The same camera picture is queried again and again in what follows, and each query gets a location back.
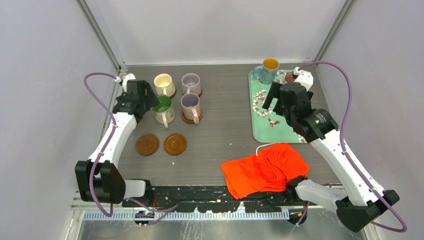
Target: orange towel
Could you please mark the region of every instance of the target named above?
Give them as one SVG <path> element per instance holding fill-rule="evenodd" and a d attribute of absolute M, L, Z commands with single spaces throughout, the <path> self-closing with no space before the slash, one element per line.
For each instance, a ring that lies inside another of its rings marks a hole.
<path fill-rule="evenodd" d="M 306 176 L 309 166 L 287 143 L 276 143 L 240 160 L 221 164 L 228 191 L 235 199 L 256 192 L 281 192 L 286 183 Z"/>

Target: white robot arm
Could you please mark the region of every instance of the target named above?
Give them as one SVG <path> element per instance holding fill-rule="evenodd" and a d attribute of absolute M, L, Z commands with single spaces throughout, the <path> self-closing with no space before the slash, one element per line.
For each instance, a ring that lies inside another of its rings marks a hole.
<path fill-rule="evenodd" d="M 152 87 L 143 80 L 136 80 L 133 74 L 128 74 L 123 80 L 116 78 L 115 82 L 123 87 L 123 93 L 116 98 L 113 108 L 113 118 L 96 150 L 87 161 L 78 161 L 75 166 L 76 181 L 81 199 L 92 202 L 93 197 L 89 187 L 90 170 L 102 147 L 107 142 L 111 132 L 114 133 L 101 153 L 94 172 L 93 187 L 97 199 L 101 203 L 119 204 L 123 199 L 143 197 L 151 185 L 144 179 L 124 180 L 117 167 L 119 159 L 131 132 L 136 128 L 145 112 L 159 104 Z"/>
<path fill-rule="evenodd" d="M 284 116 L 287 124 L 323 156 L 345 190 L 328 188 L 299 176 L 286 185 L 286 192 L 295 201 L 310 201 L 336 213 L 348 229 L 358 232 L 387 210 L 373 191 L 383 196 L 391 206 L 399 201 L 399 196 L 394 190 L 385 190 L 378 184 L 346 143 L 346 151 L 343 151 L 339 126 L 326 110 L 312 108 L 313 93 L 307 91 L 312 83 L 304 83 L 304 79 L 286 84 L 273 82 L 262 107 L 268 109 L 272 100 L 277 98 L 273 111 Z M 348 161 L 346 153 L 371 182 L 373 189 L 369 189 Z"/>

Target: green tray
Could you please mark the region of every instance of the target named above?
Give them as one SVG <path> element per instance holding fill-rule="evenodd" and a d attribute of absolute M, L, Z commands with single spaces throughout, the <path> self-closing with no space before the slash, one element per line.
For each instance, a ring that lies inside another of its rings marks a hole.
<path fill-rule="evenodd" d="M 253 78 L 252 72 L 249 73 L 249 93 L 254 138 L 261 143 L 306 143 L 302 136 L 287 125 L 283 116 L 272 111 L 277 99 L 272 101 L 268 110 L 262 108 L 271 84 L 263 84 Z M 278 70 L 274 82 L 284 84 L 284 77 L 290 72 L 292 70 Z"/>

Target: brown coaster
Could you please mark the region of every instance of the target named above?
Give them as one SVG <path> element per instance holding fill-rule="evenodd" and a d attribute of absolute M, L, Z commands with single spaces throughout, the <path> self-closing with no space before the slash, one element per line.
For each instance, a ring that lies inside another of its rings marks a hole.
<path fill-rule="evenodd" d="M 183 135 L 174 133 L 165 139 L 163 148 L 169 155 L 180 155 L 187 148 L 187 140 Z"/>
<path fill-rule="evenodd" d="M 184 116 L 184 112 L 181 113 L 181 117 L 182 117 L 182 120 L 184 122 L 188 123 L 188 124 L 194 124 L 195 123 L 194 120 L 190 120 L 186 116 Z M 200 112 L 199 122 L 200 122 L 200 120 L 202 120 L 202 118 L 203 118 L 203 110 L 201 110 L 201 112 Z"/>
<path fill-rule="evenodd" d="M 169 98 L 172 99 L 175 96 L 175 94 L 177 94 L 177 89 L 175 89 L 175 92 Z"/>
<path fill-rule="evenodd" d="M 137 152 L 143 156 L 154 154 L 159 148 L 159 140 L 153 134 L 146 134 L 141 136 L 135 144 Z"/>
<path fill-rule="evenodd" d="M 289 72 L 285 75 L 285 81 L 290 84 L 293 83 L 296 79 L 293 78 L 293 72 Z"/>

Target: floor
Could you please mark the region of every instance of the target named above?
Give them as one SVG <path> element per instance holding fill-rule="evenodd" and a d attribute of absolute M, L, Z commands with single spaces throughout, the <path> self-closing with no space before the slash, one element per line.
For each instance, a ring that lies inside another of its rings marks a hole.
<path fill-rule="evenodd" d="M 280 69 L 292 70 L 302 63 L 281 64 Z M 176 117 L 165 129 L 156 122 L 151 111 L 132 132 L 119 160 L 119 172 L 124 179 L 147 179 L 153 185 L 225 185 L 220 164 L 241 159 L 255 153 L 257 142 L 252 134 L 252 118 L 249 99 L 248 73 L 255 64 L 234 65 L 171 65 L 171 66 L 132 66 L 129 73 L 138 80 L 146 80 L 153 86 L 155 76 L 167 73 L 172 76 L 177 93 L 172 98 Z M 314 84 L 312 106 L 328 110 L 318 73 L 309 67 Z M 184 74 L 196 73 L 200 76 L 203 95 L 200 105 L 204 112 L 198 125 L 187 124 L 181 118 L 183 95 L 181 78 Z M 187 139 L 187 149 L 178 156 L 164 151 L 165 138 L 173 133 L 183 134 Z M 135 144 L 144 134 L 155 134 L 160 142 L 159 150 L 150 156 L 137 153 Z M 303 160 L 310 166 L 308 177 L 314 182 L 339 183 L 321 155 L 312 146 L 303 143 L 292 144 Z"/>

